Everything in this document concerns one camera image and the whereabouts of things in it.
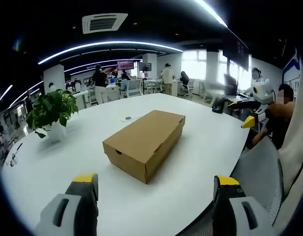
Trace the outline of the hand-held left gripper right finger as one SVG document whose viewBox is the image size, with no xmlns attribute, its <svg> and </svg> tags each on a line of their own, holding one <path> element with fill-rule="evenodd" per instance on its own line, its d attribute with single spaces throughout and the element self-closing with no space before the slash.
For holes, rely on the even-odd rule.
<svg viewBox="0 0 303 236">
<path fill-rule="evenodd" d="M 232 177 L 216 175 L 212 206 L 214 236 L 276 236 L 269 214 L 247 197 Z"/>
</svg>

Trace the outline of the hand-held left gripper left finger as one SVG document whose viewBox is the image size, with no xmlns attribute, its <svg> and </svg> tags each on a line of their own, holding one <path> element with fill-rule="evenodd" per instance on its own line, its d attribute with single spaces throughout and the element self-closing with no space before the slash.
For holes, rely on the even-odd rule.
<svg viewBox="0 0 303 236">
<path fill-rule="evenodd" d="M 95 236 L 98 218 L 98 174 L 76 176 L 66 192 L 42 210 L 37 236 Z"/>
</svg>

